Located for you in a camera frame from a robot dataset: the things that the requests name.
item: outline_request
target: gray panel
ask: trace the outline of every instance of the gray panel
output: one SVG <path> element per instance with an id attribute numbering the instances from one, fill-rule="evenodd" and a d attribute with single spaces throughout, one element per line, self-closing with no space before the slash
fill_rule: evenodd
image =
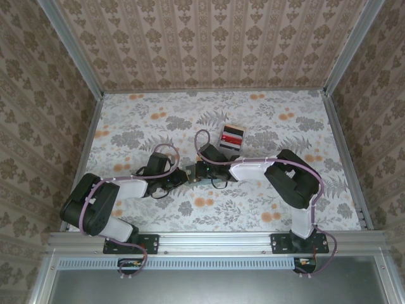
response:
<path id="1" fill-rule="evenodd" d="M 112 270 L 59 271 L 50 303 L 384 304 L 373 257 L 337 258 L 311 279 L 291 270 L 147 270 L 120 279 Z"/>

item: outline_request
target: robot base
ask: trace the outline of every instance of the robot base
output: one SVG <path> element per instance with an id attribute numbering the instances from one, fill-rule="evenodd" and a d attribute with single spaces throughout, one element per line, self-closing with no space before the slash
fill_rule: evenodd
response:
<path id="1" fill-rule="evenodd" d="M 138 234 L 137 244 L 145 248 L 148 255 L 157 255 L 159 249 L 159 234 Z M 118 245 L 112 241 L 104 242 L 103 253 L 105 255 L 141 255 L 141 250 Z"/>
<path id="2" fill-rule="evenodd" d="M 301 239 L 293 233 L 270 234 L 271 250 L 274 255 L 286 253 L 329 253 L 326 235 L 313 231 L 307 239 Z"/>

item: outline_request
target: beige patterned wall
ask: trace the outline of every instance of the beige patterned wall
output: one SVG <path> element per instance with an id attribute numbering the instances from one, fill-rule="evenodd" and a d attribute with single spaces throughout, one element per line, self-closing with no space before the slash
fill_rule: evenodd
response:
<path id="1" fill-rule="evenodd" d="M 405 278 L 405 1 L 385 1 L 333 101 L 375 227 Z"/>
<path id="2" fill-rule="evenodd" d="M 105 91 L 321 87 L 366 0 L 57 0 Z"/>
<path id="3" fill-rule="evenodd" d="M 0 303 L 29 295 L 94 103 L 39 5 L 0 1 Z"/>

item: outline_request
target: vented strip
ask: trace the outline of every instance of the vented strip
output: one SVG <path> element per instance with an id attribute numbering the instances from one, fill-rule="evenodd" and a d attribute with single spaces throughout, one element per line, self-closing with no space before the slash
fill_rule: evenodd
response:
<path id="1" fill-rule="evenodd" d="M 118 258 L 61 258 L 58 270 L 116 270 Z M 294 269 L 294 258 L 161 258 L 150 257 L 145 270 Z"/>

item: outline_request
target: small box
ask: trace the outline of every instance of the small box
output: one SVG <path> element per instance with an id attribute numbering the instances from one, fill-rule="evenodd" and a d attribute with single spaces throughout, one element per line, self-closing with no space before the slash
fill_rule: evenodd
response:
<path id="1" fill-rule="evenodd" d="M 233 155 L 240 155 L 243 146 L 245 129 L 235 125 L 225 125 L 218 139 L 218 151 L 227 158 Z"/>

